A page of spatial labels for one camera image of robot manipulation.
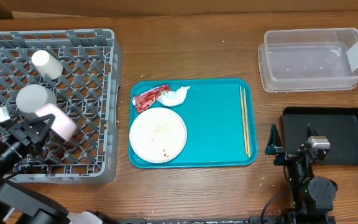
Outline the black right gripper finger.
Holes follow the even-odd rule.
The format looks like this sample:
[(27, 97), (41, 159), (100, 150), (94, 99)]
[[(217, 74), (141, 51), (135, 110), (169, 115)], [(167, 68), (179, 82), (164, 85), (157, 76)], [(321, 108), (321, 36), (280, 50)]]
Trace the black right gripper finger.
[(310, 137), (319, 136), (317, 131), (312, 127), (310, 123), (306, 125), (306, 138), (309, 139)]
[(276, 155), (283, 152), (283, 144), (278, 133), (276, 124), (273, 124), (270, 130), (270, 137), (265, 148), (266, 155)]

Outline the pink shallow bowl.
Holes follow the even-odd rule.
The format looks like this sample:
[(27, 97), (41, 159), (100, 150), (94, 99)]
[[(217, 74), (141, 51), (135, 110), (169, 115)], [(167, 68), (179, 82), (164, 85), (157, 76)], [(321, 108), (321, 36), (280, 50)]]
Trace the pink shallow bowl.
[(76, 124), (55, 104), (48, 103), (38, 109), (35, 114), (38, 117), (54, 115), (52, 130), (65, 141), (69, 141), (76, 132)]

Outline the grey white bowl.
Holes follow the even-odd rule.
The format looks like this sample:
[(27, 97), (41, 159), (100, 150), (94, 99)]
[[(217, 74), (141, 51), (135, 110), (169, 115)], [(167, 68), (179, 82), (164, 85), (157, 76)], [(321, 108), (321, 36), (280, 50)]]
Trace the grey white bowl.
[(48, 103), (57, 103), (54, 92), (38, 84), (27, 85), (16, 96), (16, 106), (25, 119), (35, 119), (35, 112)]

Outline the white cup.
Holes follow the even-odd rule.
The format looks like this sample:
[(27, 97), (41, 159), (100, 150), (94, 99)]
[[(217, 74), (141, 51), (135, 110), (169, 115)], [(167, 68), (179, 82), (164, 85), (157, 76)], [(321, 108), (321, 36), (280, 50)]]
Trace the white cup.
[(31, 61), (43, 77), (55, 80), (63, 73), (63, 65), (46, 50), (36, 51), (32, 55)]

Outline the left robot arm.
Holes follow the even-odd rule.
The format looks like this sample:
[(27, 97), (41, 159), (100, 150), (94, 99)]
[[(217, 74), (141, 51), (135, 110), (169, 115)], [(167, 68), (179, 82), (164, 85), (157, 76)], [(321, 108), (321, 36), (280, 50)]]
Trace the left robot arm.
[(0, 128), (9, 133), (7, 141), (0, 142), (0, 223), (11, 209), (22, 212), (17, 223), (59, 224), (59, 223), (102, 223), (97, 213), (85, 211), (69, 213), (58, 202), (33, 190), (27, 189), (11, 179), (30, 169), (23, 168), (8, 177), (6, 173), (24, 156), (39, 152), (48, 138), (53, 114), (41, 116), (20, 123), (0, 124)]

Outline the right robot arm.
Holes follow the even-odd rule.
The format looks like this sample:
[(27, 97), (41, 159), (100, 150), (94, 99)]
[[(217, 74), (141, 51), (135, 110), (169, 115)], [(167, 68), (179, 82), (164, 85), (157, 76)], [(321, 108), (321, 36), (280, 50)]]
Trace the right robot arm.
[(306, 133), (306, 142), (294, 152), (287, 152), (276, 125), (272, 125), (265, 154), (275, 156), (273, 164), (283, 167), (290, 188), (266, 204), (260, 215), (262, 221), (267, 207), (291, 192), (294, 207), (282, 215), (282, 223), (334, 223), (334, 218), (328, 217), (328, 212), (333, 210), (337, 184), (325, 177), (315, 176), (312, 169), (316, 161), (322, 161), (327, 156), (330, 142), (327, 137), (318, 135), (310, 124), (306, 125)]

